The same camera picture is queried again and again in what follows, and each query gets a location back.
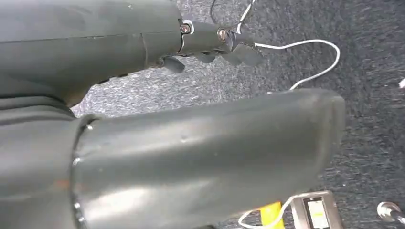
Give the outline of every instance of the prosthetic hand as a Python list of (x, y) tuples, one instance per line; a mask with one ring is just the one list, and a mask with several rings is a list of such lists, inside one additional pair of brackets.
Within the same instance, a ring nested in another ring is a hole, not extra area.
[(0, 30), (2, 228), (197, 228), (306, 190), (340, 143), (344, 101), (324, 90), (75, 119), (92, 85), (181, 72), (174, 56), (260, 61), (169, 0), (3, 1)]

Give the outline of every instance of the white wire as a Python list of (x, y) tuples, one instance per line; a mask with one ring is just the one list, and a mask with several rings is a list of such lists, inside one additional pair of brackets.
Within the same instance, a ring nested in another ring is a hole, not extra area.
[(290, 205), (290, 203), (292, 202), (292, 200), (298, 196), (291, 196), (290, 198), (287, 199), (286, 202), (284, 202), (283, 206), (281, 207), (280, 213), (278, 214), (276, 220), (274, 220), (271, 224), (266, 225), (266, 226), (254, 226), (254, 225), (249, 225), (249, 224), (245, 224), (243, 222), (243, 220), (250, 214), (252, 213), (253, 210), (246, 212), (245, 214), (243, 214), (239, 220), (238, 223), (239, 225), (241, 225), (242, 227), (245, 228), (249, 228), (249, 229), (269, 229), (269, 228), (273, 228), (275, 225), (277, 225), (280, 220), (283, 218), (284, 212), (286, 211), (287, 207)]
[[(246, 17), (247, 17), (247, 14), (251, 11), (251, 9), (252, 9), (252, 7), (253, 7), (253, 4), (254, 4), (256, 1), (257, 1), (257, 0), (252, 0), (251, 3), (247, 6), (247, 8), (246, 8), (246, 10), (244, 11), (244, 13), (242, 14), (241, 19), (239, 20), (239, 24), (238, 24), (237, 29), (236, 29), (236, 31), (237, 31), (239, 34), (242, 34), (242, 29), (241, 29), (241, 28), (242, 28), (242, 24), (245, 22), (245, 19), (246, 19)], [(291, 47), (294, 47), (294, 46), (297, 46), (297, 45), (308, 44), (308, 43), (323, 43), (323, 44), (327, 44), (327, 45), (332, 46), (332, 48), (334, 48), (335, 51), (336, 51), (336, 59), (335, 59), (335, 62), (333, 62), (333, 64), (332, 64), (329, 68), (325, 69), (324, 71), (322, 71), (322, 72), (320, 72), (320, 73), (318, 73), (318, 74), (316, 74), (316, 75), (310, 76), (310, 77), (308, 77), (308, 78), (305, 78), (305, 79), (303, 79), (303, 80), (300, 80), (300, 81), (296, 82), (296, 83), (290, 88), (290, 90), (294, 90), (294, 89), (296, 89), (300, 84), (305, 83), (305, 82), (308, 82), (308, 81), (311, 81), (311, 80), (316, 79), (316, 78), (318, 78), (318, 77), (320, 77), (320, 76), (323, 76), (324, 74), (326, 74), (326, 73), (328, 73), (329, 71), (331, 71), (332, 69), (334, 69), (334, 68), (336, 67), (336, 65), (339, 63), (339, 60), (340, 60), (340, 58), (341, 58), (341, 50), (339, 49), (339, 47), (336, 46), (336, 45), (335, 45), (334, 43), (332, 43), (332, 42), (329, 42), (329, 41), (326, 41), (326, 40), (322, 40), (322, 39), (306, 40), (306, 41), (296, 42), (296, 43), (292, 43), (292, 44), (285, 45), (285, 46), (273, 46), (273, 45), (255, 43), (255, 47), (257, 47), (257, 48), (265, 48), (265, 49), (278, 49), (278, 50), (282, 50), (282, 49), (288, 49), (288, 48), (291, 48)]]
[(294, 90), (294, 89), (296, 89), (300, 84), (305, 83), (305, 82), (308, 82), (308, 81), (313, 80), (313, 79), (315, 79), (315, 78), (318, 78), (318, 77), (320, 77), (320, 76), (322, 76), (322, 75), (328, 73), (328, 72), (329, 72), (330, 70), (332, 70), (333, 68), (335, 68), (336, 65), (339, 63), (339, 60), (340, 60), (340, 58), (341, 58), (341, 50), (339, 49), (339, 47), (336, 46), (336, 45), (335, 45), (334, 43), (332, 43), (332, 42), (329, 42), (329, 41), (326, 41), (326, 40), (321, 40), (321, 39), (306, 40), (306, 41), (296, 42), (296, 43), (289, 44), (289, 45), (285, 45), (285, 46), (273, 46), (273, 45), (260, 44), (260, 43), (255, 43), (255, 46), (256, 46), (256, 47), (260, 47), (260, 48), (266, 48), (266, 49), (278, 49), (278, 50), (281, 50), (281, 49), (288, 49), (288, 48), (291, 48), (291, 47), (294, 47), (294, 46), (297, 46), (297, 45), (308, 44), (308, 43), (324, 43), (324, 44), (327, 44), (327, 45), (332, 46), (332, 48), (334, 48), (334, 49), (336, 50), (336, 59), (335, 59), (335, 62), (333, 62), (333, 64), (332, 64), (329, 68), (323, 70), (322, 72), (320, 72), (320, 73), (318, 73), (318, 74), (316, 74), (316, 75), (313, 75), (313, 76), (311, 76), (311, 77), (308, 77), (308, 78), (305, 78), (305, 79), (303, 79), (303, 80), (300, 80), (300, 81), (296, 82), (296, 83), (290, 88), (290, 90)]

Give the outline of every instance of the metal screw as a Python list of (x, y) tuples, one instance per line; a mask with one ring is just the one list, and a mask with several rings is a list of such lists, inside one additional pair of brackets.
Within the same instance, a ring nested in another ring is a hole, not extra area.
[(182, 25), (180, 26), (180, 32), (181, 32), (182, 34), (191, 33), (191, 27), (190, 27), (190, 25), (189, 25), (189, 24), (182, 24)]
[(224, 42), (226, 40), (226, 37), (226, 30), (218, 30), (218, 38), (220, 41)]

